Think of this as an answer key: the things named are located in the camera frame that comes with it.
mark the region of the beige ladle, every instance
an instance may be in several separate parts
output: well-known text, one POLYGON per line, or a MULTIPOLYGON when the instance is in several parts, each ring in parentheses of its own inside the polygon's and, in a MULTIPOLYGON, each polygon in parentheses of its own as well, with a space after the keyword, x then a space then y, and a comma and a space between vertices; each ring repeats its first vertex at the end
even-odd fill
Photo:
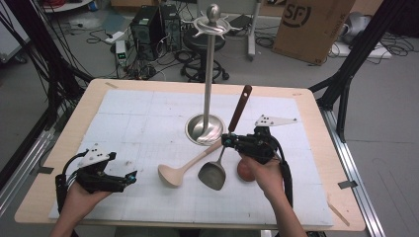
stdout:
POLYGON ((188 162, 181 168, 174 169, 167 165, 159 165, 157 168, 158 174, 160 175, 160 178, 164 179, 169 184, 176 187, 180 186, 182 185, 183 176, 186 173, 186 171, 193 165, 195 165, 198 161, 211 154, 214 150, 218 149, 220 146, 221 139, 219 139, 216 143, 214 143, 212 146, 207 148, 205 151, 203 151, 201 154, 196 156, 194 159, 192 159, 190 162, 188 162))

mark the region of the sf logo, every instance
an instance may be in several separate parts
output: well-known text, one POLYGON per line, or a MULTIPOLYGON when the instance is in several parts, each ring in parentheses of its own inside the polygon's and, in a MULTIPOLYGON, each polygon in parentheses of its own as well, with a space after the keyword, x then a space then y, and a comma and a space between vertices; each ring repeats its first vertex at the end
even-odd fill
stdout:
POLYGON ((295 4, 289 4, 284 13, 283 24, 290 28, 299 28, 304 26, 310 17, 311 7, 301 7, 295 4))

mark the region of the red ball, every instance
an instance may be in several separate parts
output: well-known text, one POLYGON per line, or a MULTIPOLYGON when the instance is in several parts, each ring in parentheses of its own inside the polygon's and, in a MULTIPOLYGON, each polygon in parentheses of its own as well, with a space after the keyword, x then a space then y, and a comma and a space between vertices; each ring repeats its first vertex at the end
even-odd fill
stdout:
POLYGON ((238 162, 238 164, 237 164, 237 174, 242 180, 244 180, 246 182, 255 181, 255 176, 252 174, 252 171, 243 162, 243 160, 240 160, 240 162, 238 162))

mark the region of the office chair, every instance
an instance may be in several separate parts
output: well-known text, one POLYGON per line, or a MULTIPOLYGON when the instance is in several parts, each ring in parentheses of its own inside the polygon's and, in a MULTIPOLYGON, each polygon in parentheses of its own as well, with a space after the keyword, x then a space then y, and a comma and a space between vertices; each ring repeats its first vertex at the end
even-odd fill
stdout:
MULTIPOLYGON (((205 82, 206 81, 206 67, 207 67, 207 44, 208 44, 208 36, 207 35, 200 35, 197 38, 194 38, 194 35, 198 32, 195 28, 188 29, 183 36, 183 43, 184 45, 196 52, 200 57, 194 58, 192 57, 190 60, 185 62, 184 66, 181 69, 181 75, 187 76, 189 78, 188 82, 191 81, 198 81, 198 82, 205 82)), ((218 51, 222 49, 225 45, 225 40, 221 37, 215 38, 215 46, 214 51, 218 51)), ((213 61, 213 74, 212 74, 212 83, 214 83, 214 79, 221 75, 223 80, 228 80, 230 77, 228 73, 225 72, 225 69, 221 67, 219 62, 216 60, 213 61)))

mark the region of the ladle handle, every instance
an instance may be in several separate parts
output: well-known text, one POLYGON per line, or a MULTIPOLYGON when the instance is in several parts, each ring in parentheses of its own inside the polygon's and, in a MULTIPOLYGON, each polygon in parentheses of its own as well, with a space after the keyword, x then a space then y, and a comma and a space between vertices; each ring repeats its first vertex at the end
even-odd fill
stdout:
POLYGON ((186 163, 181 169, 185 172, 191 166, 195 165, 195 163, 199 162, 204 157, 210 155, 214 150, 218 149, 221 146, 221 139, 219 139, 216 143, 214 143, 212 146, 207 148, 205 151, 203 151, 201 154, 196 156, 194 159, 192 159, 190 162, 186 163))
POLYGON ((246 106, 247 100, 249 99, 250 93, 252 92, 252 86, 245 85, 243 92, 241 93, 240 99, 238 100, 237 107, 234 111, 234 115, 231 118, 228 131, 233 132, 237 127, 238 121, 240 120, 241 114, 243 113, 244 107, 246 106))

